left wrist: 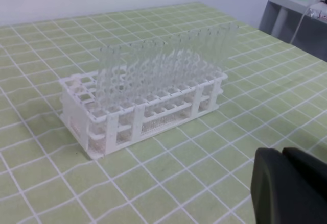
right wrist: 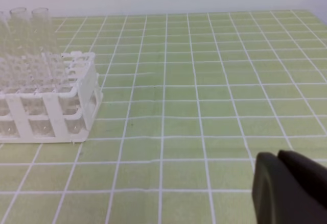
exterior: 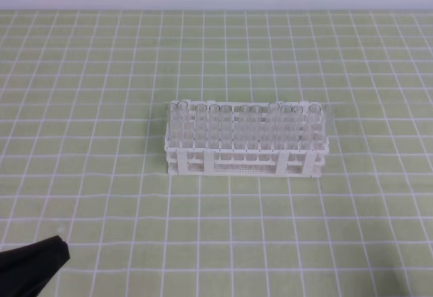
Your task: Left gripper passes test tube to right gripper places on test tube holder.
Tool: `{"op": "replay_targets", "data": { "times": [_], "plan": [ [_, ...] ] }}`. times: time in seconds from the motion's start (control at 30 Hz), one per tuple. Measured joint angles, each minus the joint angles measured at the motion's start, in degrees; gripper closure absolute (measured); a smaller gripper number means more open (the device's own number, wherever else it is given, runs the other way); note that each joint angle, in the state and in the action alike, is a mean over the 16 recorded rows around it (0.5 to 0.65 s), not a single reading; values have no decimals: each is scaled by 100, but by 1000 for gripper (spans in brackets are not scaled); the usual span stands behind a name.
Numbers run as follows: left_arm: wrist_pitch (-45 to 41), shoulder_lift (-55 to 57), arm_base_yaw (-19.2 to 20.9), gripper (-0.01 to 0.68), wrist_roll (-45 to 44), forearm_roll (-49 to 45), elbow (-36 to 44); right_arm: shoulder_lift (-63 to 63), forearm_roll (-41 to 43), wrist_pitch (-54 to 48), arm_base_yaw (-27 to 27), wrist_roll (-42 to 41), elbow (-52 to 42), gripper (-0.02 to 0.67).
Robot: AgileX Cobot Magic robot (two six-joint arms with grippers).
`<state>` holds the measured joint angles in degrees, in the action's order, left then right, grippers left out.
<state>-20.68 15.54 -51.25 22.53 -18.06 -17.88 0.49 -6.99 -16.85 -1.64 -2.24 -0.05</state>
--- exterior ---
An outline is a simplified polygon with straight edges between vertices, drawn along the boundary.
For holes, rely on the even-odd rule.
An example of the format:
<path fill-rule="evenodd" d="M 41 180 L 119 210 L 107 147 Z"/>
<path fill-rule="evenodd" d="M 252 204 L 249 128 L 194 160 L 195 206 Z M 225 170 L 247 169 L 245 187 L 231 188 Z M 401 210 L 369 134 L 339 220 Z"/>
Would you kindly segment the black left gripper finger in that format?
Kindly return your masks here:
<path fill-rule="evenodd" d="M 1 295 L 38 296 L 68 262 L 68 244 L 58 235 L 1 253 Z"/>

